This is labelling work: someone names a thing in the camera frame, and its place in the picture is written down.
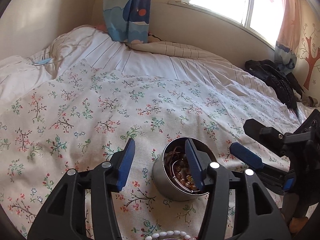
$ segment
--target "bed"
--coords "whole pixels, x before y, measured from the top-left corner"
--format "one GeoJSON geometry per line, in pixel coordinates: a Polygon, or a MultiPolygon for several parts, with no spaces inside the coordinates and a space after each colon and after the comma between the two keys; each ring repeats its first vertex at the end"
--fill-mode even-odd
{"type": "MultiPolygon", "coordinates": [[[[264,163],[288,170],[286,157],[247,137],[242,126],[249,118],[282,133],[300,126],[273,89],[222,57],[167,41],[128,47],[92,26],[31,57],[1,61],[0,101],[0,203],[24,237],[67,169],[92,169],[129,138],[136,154],[126,187],[113,194],[123,239],[168,230],[197,236],[207,196],[173,202],[152,181],[152,165],[167,143],[197,138],[220,164],[241,171],[245,164],[229,152],[238,141],[264,163]]],[[[281,207],[280,196],[271,195],[281,207]]],[[[89,191],[86,213],[93,237],[89,191]]],[[[234,214],[230,191],[226,237],[234,214]]]]}

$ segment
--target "floral bedsheet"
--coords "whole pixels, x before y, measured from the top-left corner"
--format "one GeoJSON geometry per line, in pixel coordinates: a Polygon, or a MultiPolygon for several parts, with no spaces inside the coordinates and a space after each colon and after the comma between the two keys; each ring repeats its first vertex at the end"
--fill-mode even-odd
{"type": "MultiPolygon", "coordinates": [[[[254,81],[248,73],[243,76],[254,81]]],[[[197,236],[207,196],[173,202],[156,190],[153,162],[174,138],[203,141],[218,161],[231,170],[245,165],[229,152],[239,141],[265,163],[287,170],[289,161],[270,153],[247,137],[243,124],[255,118],[280,131],[293,132],[296,118],[278,100],[257,90],[224,86],[223,76],[212,84],[151,76],[106,73],[85,60],[57,79],[18,99],[0,116],[0,203],[27,237],[42,204],[69,168],[93,169],[136,142],[136,154],[126,186],[113,194],[124,239],[143,239],[152,233],[183,230],[197,236]]],[[[281,205],[281,199],[273,196],[281,205]]],[[[235,213],[230,191],[226,236],[232,235],[235,213]]],[[[93,237],[90,192],[86,194],[86,230],[93,237]]]]}

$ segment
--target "round metal container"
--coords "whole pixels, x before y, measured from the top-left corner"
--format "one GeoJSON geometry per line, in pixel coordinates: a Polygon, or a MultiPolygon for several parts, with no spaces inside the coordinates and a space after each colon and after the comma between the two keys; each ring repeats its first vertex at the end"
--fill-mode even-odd
{"type": "Polygon", "coordinates": [[[165,196],[174,201],[187,201],[190,199],[197,198],[201,195],[206,195],[207,193],[202,194],[191,194],[188,192],[183,191],[182,189],[178,188],[168,177],[165,169],[164,169],[164,157],[165,154],[172,151],[176,146],[181,146],[184,149],[185,141],[190,138],[192,139],[193,143],[195,144],[196,148],[199,151],[205,152],[209,155],[211,161],[216,162],[217,159],[214,156],[213,152],[209,149],[207,145],[203,142],[191,138],[191,137],[180,137],[177,139],[172,140],[167,146],[164,148],[161,156],[155,161],[152,167],[152,176],[153,182],[156,185],[156,188],[160,192],[161,195],[165,196]]]}

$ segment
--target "bracelet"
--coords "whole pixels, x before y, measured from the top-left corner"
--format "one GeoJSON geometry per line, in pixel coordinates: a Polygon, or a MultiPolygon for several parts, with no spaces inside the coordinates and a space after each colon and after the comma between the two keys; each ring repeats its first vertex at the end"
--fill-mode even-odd
{"type": "Polygon", "coordinates": [[[185,240],[196,240],[195,237],[191,237],[191,236],[187,235],[186,232],[179,231],[179,230],[174,230],[174,231],[169,230],[169,231],[166,231],[166,232],[154,233],[151,236],[147,236],[145,238],[145,240],[152,240],[152,239],[157,239],[159,237],[172,236],[172,235],[182,236],[185,240]]]}

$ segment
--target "cable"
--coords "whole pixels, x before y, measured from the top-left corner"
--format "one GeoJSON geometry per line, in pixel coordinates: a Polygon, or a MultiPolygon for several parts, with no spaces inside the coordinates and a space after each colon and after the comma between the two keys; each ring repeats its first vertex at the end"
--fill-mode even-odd
{"type": "Polygon", "coordinates": [[[58,37],[58,38],[54,39],[54,41],[51,43],[51,46],[54,44],[55,41],[57,41],[57,39],[61,39],[61,38],[63,38],[65,35],[69,35],[69,34],[71,34],[73,31],[75,31],[75,30],[77,30],[77,29],[79,29],[79,28],[81,28],[81,27],[93,27],[93,28],[94,28],[94,32],[93,32],[91,35],[89,35],[89,36],[83,37],[83,38],[78,42],[78,44],[76,45],[76,47],[75,47],[71,52],[69,52],[66,56],[64,56],[62,59],[59,59],[58,61],[55,61],[55,62],[44,63],[44,64],[33,63],[33,66],[42,66],[42,65],[48,65],[48,64],[55,64],[55,63],[58,63],[58,62],[62,61],[63,59],[65,59],[66,57],[68,57],[72,52],[74,52],[74,51],[77,49],[77,47],[79,46],[79,44],[80,44],[81,41],[83,41],[83,40],[86,39],[86,38],[92,37],[92,36],[96,33],[96,31],[97,31],[97,28],[94,27],[94,26],[92,26],[92,25],[82,25],[82,26],[79,26],[79,27],[73,29],[71,32],[62,35],[61,37],[58,37]]]}

